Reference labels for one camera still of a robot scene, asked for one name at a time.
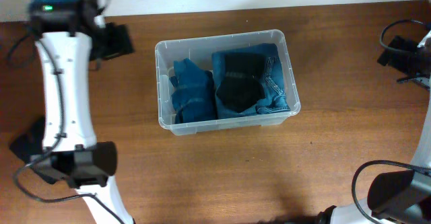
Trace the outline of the large black garment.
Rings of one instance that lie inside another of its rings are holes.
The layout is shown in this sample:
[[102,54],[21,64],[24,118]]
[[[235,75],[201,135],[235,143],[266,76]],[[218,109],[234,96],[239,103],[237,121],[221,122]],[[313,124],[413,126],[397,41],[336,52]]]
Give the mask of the large black garment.
[[9,145],[9,150],[25,164],[31,162],[32,155],[42,155],[45,117],[37,118],[22,134]]

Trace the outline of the medium blue jeans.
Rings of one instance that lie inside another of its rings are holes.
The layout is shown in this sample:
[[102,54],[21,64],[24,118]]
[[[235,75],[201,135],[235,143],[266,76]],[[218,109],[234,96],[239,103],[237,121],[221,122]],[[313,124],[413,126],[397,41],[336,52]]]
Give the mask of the medium blue jeans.
[[[265,57],[265,70],[260,79],[265,92],[265,98],[259,100],[255,105],[241,113],[237,113],[226,108],[221,100],[216,96],[216,91],[225,75],[224,55],[229,52],[250,52],[261,54]],[[258,44],[245,48],[235,48],[215,52],[211,56],[211,61],[213,66],[215,102],[218,111],[218,118],[237,118],[290,111],[290,107],[288,106],[286,99],[286,91],[284,89],[282,64],[275,44]]]

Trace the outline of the dark blue taped knit garment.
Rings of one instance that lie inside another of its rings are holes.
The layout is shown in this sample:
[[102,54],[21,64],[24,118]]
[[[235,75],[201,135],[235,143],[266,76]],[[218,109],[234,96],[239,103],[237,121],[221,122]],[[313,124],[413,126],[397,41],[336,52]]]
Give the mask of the dark blue taped knit garment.
[[200,69],[193,61],[185,58],[174,61],[174,75],[170,82],[174,87],[171,98],[176,112],[176,124],[218,118],[211,71]]

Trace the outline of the small black garment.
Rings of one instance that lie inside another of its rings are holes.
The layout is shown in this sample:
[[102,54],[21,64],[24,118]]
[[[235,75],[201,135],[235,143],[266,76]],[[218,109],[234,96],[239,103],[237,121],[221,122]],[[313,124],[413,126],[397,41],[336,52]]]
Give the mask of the small black garment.
[[260,79],[265,70],[265,57],[250,52],[224,55],[225,75],[216,96],[229,110],[244,112],[265,98]]

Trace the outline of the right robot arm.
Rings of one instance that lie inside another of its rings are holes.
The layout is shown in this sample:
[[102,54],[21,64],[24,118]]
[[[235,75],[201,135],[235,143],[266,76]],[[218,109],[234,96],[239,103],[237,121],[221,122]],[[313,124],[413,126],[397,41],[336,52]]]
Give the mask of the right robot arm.
[[[415,81],[430,89],[430,36],[420,42],[394,37],[384,45],[378,63],[405,74],[400,83]],[[397,172],[379,174],[370,185],[368,196],[358,199],[356,182],[360,172],[372,165],[391,165]],[[420,142],[410,163],[374,160],[355,172],[351,205],[332,206],[320,212],[313,223],[429,223],[430,222],[430,117],[424,121]]]

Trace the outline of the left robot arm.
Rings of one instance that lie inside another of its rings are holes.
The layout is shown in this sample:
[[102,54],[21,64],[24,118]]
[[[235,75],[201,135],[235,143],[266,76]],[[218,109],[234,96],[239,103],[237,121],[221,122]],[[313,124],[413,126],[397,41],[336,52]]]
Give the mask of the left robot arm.
[[89,64],[110,44],[98,0],[32,0],[30,31],[42,65],[42,153],[28,167],[64,181],[97,223],[132,223],[117,187],[117,148],[98,142],[90,115]]

